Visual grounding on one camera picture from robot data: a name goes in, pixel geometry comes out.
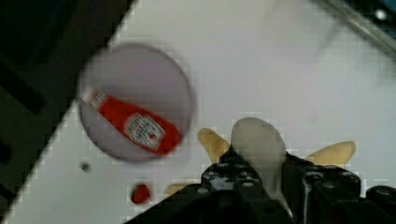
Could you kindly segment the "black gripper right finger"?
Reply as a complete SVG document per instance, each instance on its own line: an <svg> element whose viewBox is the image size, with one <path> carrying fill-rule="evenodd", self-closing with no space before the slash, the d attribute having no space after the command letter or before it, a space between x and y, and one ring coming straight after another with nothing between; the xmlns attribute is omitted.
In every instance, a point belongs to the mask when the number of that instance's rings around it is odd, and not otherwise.
<svg viewBox="0 0 396 224"><path fill-rule="evenodd" d="M297 224L396 224L395 188L361 190L361 179L335 165L288 154L282 193Z"/></svg>

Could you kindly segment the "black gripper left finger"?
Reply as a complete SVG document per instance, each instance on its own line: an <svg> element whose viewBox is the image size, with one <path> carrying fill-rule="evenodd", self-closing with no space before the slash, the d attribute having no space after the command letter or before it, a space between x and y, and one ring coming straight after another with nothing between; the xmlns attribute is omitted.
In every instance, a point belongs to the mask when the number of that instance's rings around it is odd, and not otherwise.
<svg viewBox="0 0 396 224"><path fill-rule="evenodd" d="M201 175L124 224L293 224L251 161L229 149Z"/></svg>

